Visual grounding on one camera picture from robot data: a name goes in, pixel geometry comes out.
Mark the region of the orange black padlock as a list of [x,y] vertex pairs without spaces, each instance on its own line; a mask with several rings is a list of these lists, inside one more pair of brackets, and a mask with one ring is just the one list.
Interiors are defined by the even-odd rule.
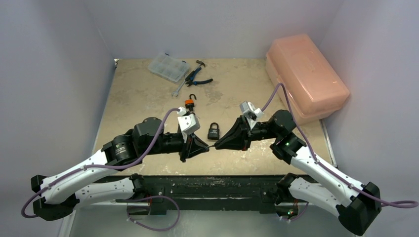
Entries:
[[194,111],[194,107],[195,107],[194,99],[197,99],[196,95],[190,94],[189,99],[185,100],[185,108],[191,112]]

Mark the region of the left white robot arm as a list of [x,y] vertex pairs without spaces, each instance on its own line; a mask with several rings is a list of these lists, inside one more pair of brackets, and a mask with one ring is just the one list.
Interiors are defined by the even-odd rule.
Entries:
[[82,207],[113,200],[133,199],[141,202],[150,191],[142,175],[134,174],[110,183],[99,180],[126,169],[147,151],[149,155],[178,153],[180,160],[209,151],[209,146],[194,133],[165,133],[164,124],[156,117],[138,123],[125,134],[116,136],[78,165],[50,177],[31,178],[32,190],[39,198],[33,202],[36,217],[58,220]]

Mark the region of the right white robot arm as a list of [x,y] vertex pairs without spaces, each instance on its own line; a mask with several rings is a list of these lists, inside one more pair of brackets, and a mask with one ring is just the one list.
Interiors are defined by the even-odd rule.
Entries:
[[293,133],[296,123],[287,110],[278,110],[268,121],[253,128],[244,115],[214,145],[217,150],[246,151],[252,141],[273,138],[270,149],[276,158],[313,178],[310,184],[302,177],[288,173],[277,183],[273,193],[276,204],[301,199],[332,215],[351,233],[361,236],[381,212],[379,188],[372,182],[363,184],[311,152],[308,143]]

